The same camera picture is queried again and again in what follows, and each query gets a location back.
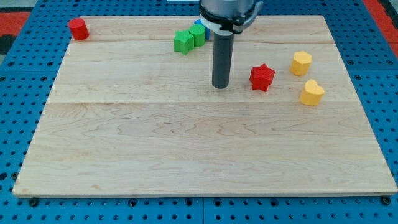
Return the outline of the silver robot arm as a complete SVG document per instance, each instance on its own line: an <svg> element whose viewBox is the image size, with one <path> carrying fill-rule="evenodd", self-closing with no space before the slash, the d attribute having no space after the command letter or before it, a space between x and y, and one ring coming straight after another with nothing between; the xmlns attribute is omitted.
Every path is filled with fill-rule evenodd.
<svg viewBox="0 0 398 224"><path fill-rule="evenodd" d="M264 5L255 0L200 0L201 23L214 33L211 83L217 89L229 85L234 36L256 19Z"/></svg>

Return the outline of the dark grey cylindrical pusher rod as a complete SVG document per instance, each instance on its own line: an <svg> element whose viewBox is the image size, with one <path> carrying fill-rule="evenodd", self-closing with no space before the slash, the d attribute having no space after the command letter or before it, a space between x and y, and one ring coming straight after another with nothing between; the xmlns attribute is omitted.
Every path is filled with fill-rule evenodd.
<svg viewBox="0 0 398 224"><path fill-rule="evenodd" d="M214 36L212 85L217 89L224 89L229 85L233 43L233 34Z"/></svg>

